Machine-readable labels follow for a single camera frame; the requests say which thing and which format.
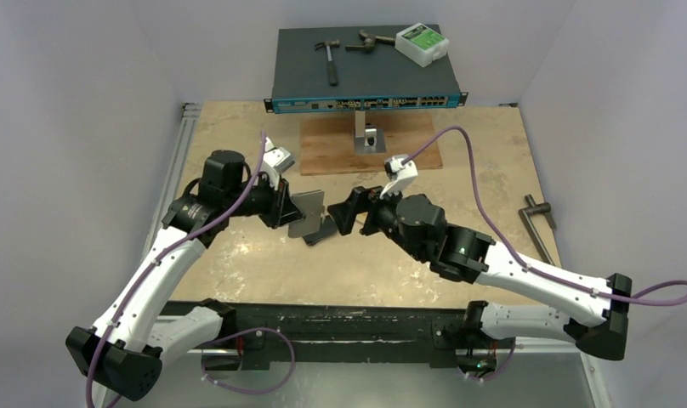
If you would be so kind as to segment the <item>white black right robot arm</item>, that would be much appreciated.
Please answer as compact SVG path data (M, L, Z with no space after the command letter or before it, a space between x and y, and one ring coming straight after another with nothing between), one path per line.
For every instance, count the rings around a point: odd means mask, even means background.
M365 214L361 235L384 234L445 280L498 287L537 301L518 307L471 303L470 316L460 324L470 345L539 337L572 343L603 360L625 357L629 307L623 298L633 285L626 275L580 275L527 257L502 240L448 222L445 210L423 194L382 197L378 187L355 187L327 211L341 235L350 234L357 216Z

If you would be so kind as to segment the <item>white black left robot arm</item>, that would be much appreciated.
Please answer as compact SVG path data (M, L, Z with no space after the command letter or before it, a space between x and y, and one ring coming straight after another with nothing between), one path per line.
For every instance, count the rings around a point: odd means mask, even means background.
M141 400L166 366L195 347L241 343L247 332L236 322L236 311L213 299L161 329L156 319L232 218L257 217L271 229L304 219L285 178L292 165L288 150L269 145L252 164L233 150L210 154L201 176L170 204L149 252L122 292L91 326L72 328L65 340L85 378L87 406L94 406L98 386L117 399Z

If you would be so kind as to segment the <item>black credit card stack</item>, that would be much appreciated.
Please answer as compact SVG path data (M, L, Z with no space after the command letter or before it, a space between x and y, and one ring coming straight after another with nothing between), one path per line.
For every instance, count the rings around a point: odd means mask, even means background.
M338 233L338 227L330 215L326 215L322 221L320 228L312 234L303 237L304 243L308 247L313 247L322 241L335 236Z

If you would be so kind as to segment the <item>grey card holder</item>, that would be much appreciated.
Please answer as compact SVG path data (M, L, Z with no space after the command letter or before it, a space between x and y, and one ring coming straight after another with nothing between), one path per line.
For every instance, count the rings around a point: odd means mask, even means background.
M323 190L312 190L292 195L292 202L303 214L303 217L288 225L287 235L289 238L302 238L314 234L320 229L322 214L325 210L324 196Z

